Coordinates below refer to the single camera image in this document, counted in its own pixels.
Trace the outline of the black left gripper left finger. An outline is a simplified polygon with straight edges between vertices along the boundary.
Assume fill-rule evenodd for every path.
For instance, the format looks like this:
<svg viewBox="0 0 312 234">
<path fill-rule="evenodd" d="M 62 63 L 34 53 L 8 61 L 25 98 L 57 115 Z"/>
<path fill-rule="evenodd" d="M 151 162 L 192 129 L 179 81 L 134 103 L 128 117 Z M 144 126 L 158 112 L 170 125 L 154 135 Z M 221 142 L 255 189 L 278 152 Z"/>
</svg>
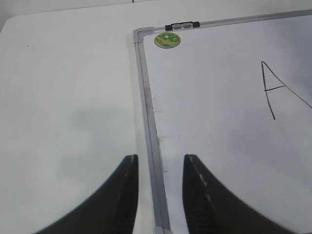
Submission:
<svg viewBox="0 0 312 234">
<path fill-rule="evenodd" d="M 83 203 L 41 234 L 131 234 L 138 204 L 138 156 L 125 156 Z"/>
</svg>

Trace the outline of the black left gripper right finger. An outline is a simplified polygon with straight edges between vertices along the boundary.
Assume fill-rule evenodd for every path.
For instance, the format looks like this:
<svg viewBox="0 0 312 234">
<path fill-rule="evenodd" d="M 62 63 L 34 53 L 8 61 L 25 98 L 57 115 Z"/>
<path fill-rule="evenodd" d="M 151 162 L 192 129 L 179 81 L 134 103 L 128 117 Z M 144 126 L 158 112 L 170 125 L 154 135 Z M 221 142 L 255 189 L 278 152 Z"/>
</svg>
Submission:
<svg viewBox="0 0 312 234">
<path fill-rule="evenodd" d="M 197 155 L 183 162 L 182 200 L 191 234 L 300 234 L 295 190 L 271 175 L 240 165 L 208 165 Z"/>
</svg>

